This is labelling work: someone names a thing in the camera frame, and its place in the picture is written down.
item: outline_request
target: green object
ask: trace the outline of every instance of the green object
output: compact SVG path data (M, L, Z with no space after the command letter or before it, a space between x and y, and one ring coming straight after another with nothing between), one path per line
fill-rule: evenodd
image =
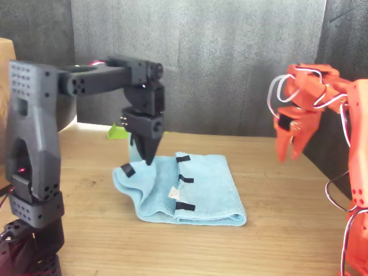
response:
M129 132L125 130L122 126L116 126L114 123L113 126L109 129L108 138L109 139L123 139L128 138Z

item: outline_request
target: folded towel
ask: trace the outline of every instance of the folded towel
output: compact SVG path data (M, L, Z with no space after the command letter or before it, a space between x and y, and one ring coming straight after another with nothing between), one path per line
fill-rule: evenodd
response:
M150 166L140 161L115 168L113 180L133 199L137 216L144 221L237 226L246 222L222 155L157 156Z

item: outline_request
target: robotic arm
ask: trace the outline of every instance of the robotic arm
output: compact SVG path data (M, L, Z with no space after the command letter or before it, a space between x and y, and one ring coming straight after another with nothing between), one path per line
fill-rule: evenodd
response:
M56 96L124 88L131 107L122 122L150 165L163 134L163 66L123 56L97 66L52 66L11 61L6 130L6 178L11 211L19 219L0 234L0 275L61 275L64 244Z
M282 100L280 89L285 79L288 80L284 94L288 98ZM350 210L336 205L348 212L341 275L344 276L346 256L346 260L354 269L367 276L368 79L347 81L340 78L339 71L329 65L290 65L287 75L281 79L277 95L281 101L292 101L293 103L293 106L279 108L277 114L271 109L274 114L274 128L277 131L276 150L280 161L285 160L287 148L292 139L292 158L296 159L302 153L309 139L317 131L321 113L325 108L330 108L341 115L344 135L350 147L348 166L353 197ZM345 111L347 109L351 120L351 138L346 128Z

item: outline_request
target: black robotic arm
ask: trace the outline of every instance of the black robotic arm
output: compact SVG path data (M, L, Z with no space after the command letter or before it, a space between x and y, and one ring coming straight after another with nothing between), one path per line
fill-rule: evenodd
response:
M93 95L124 88L131 107L121 120L150 165L163 134L160 63L110 56L97 66L52 67L10 62L6 178L11 211L19 219L0 234L0 276L61 275L64 244L56 96Z

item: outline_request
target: orange robotic arm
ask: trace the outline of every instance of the orange robotic arm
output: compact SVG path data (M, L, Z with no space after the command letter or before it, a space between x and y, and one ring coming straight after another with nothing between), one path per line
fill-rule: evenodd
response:
M302 153L317 131L325 108L342 115L343 125L345 109L349 110L351 139L346 125L344 134L350 146L348 166L352 209L347 216L341 275L346 251L348 263L362 275L368 276L368 79L350 82L340 78L339 71L331 66L316 64L290 65L287 73L284 77L288 79L284 95L294 105L279 108L275 114L276 150L280 161L285 160L292 139L292 158L296 159ZM346 250L349 233L349 247Z

